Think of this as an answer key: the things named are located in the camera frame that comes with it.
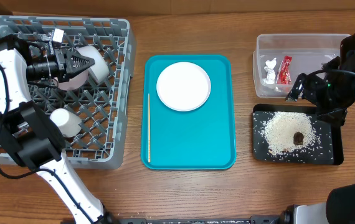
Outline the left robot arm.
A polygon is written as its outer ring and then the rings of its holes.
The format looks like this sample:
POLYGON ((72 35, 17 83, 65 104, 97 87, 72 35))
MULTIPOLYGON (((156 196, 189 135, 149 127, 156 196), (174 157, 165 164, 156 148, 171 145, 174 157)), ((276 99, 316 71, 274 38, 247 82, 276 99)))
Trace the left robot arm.
POLYGON ((78 117, 67 110, 51 115, 32 100, 29 86, 55 80, 57 88, 81 87, 89 73, 107 76, 108 66, 95 47, 71 51, 62 39, 0 38, 0 148, 29 175, 43 178, 68 207, 76 223, 115 223, 115 217, 85 186, 65 151, 65 140, 80 130, 78 117))

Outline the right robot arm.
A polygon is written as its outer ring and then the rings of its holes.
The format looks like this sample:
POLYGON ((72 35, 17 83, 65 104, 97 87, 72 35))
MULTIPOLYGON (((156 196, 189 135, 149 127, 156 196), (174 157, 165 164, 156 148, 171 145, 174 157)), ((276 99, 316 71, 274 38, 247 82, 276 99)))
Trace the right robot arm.
MULTIPOLYGON (((236 159, 234 101, 230 62, 221 55, 156 55, 145 66, 142 160, 150 169, 227 169, 236 159), (189 110, 175 110, 158 93, 161 73, 189 63, 208 76, 207 98, 189 110)), ((355 34, 340 43, 340 55, 321 70, 301 73, 290 85, 288 101, 313 104, 317 118, 342 125, 355 102, 355 34)))

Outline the red snack wrapper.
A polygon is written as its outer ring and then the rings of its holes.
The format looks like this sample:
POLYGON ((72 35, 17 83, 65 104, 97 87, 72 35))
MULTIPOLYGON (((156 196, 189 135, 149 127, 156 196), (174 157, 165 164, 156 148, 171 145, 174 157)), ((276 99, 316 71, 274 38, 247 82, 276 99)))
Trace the red snack wrapper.
POLYGON ((280 67, 278 69, 277 84, 289 85, 291 84, 291 76, 289 72, 289 66, 291 64, 292 57, 284 56, 280 67))

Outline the large white plate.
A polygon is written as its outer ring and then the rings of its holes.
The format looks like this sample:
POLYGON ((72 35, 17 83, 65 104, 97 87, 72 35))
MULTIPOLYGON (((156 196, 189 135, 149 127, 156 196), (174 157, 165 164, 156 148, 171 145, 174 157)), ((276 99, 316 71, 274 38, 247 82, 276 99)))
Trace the large white plate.
POLYGON ((156 82, 159 99, 168 108, 187 112, 201 107, 211 94, 207 72, 192 62, 176 62, 166 67, 156 82))

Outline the grey-white bowl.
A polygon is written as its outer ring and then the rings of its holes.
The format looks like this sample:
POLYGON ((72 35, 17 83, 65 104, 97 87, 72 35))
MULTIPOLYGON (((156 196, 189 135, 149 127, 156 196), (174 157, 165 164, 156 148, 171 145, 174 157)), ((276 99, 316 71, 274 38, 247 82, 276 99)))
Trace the grey-white bowl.
POLYGON ((77 51, 85 56, 94 59, 95 64, 86 69, 84 73, 88 77, 92 77, 96 84, 100 84, 109 75, 108 64, 103 59, 100 52, 92 45, 80 47, 77 51))

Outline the brown food piece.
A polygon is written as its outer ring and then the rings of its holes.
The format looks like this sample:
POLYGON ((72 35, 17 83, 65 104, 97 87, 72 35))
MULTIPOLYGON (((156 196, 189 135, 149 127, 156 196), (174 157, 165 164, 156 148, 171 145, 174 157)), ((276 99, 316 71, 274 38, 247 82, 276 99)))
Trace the brown food piece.
POLYGON ((293 135, 293 143, 296 146, 304 145, 304 135, 301 132, 296 132, 293 135))

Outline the white cup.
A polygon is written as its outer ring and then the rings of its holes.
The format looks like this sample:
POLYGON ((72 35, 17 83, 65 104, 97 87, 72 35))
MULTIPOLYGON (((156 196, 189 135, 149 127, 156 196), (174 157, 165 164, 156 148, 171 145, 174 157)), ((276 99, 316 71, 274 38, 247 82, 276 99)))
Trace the white cup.
POLYGON ((50 119, 59 128, 65 138, 76 136, 80 131, 81 119, 70 111, 59 108, 50 114, 50 119))

